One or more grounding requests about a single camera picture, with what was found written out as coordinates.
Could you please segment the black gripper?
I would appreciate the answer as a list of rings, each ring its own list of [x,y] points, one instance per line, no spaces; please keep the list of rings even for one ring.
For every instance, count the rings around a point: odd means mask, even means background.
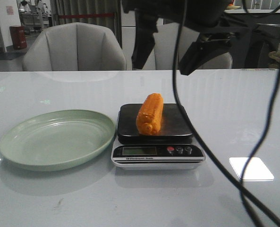
[[[243,35],[248,26],[225,9],[228,0],[123,0],[124,12],[133,11],[136,36],[131,57],[133,69],[142,69],[154,46],[157,20],[168,19],[202,34]],[[232,57],[229,41],[193,42],[179,61],[182,75],[196,69],[230,69]]]

